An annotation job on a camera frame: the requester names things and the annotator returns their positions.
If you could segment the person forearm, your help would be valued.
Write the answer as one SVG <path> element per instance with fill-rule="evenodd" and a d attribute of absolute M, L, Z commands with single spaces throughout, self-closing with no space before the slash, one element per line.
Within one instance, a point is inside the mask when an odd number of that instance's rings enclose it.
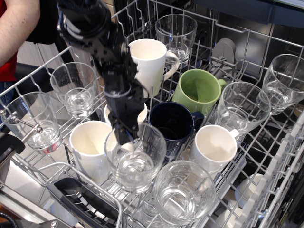
<path fill-rule="evenodd" d="M 40 19 L 40 1 L 6 0 L 6 10 L 0 17 L 0 65 L 18 51 Z"/>

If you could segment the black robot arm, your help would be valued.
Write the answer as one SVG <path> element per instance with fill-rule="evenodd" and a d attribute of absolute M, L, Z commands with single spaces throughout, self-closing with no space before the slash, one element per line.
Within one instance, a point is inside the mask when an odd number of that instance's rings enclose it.
<path fill-rule="evenodd" d="M 122 29 L 112 22 L 101 0 L 59 0 L 57 5 L 61 35 L 70 45 L 89 53 L 102 76 L 109 119 L 119 144 L 134 140 L 144 87 L 135 78 L 137 64 Z"/>

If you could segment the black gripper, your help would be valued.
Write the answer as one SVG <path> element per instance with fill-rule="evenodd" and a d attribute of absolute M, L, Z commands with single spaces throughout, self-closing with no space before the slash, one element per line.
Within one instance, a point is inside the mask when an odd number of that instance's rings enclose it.
<path fill-rule="evenodd" d="M 114 127 L 115 136 L 120 145 L 129 143 L 137 138 L 137 117 L 143 110 L 143 86 L 138 80 L 127 84 L 125 92 L 104 88 L 107 105 L 110 109 L 109 120 Z"/>

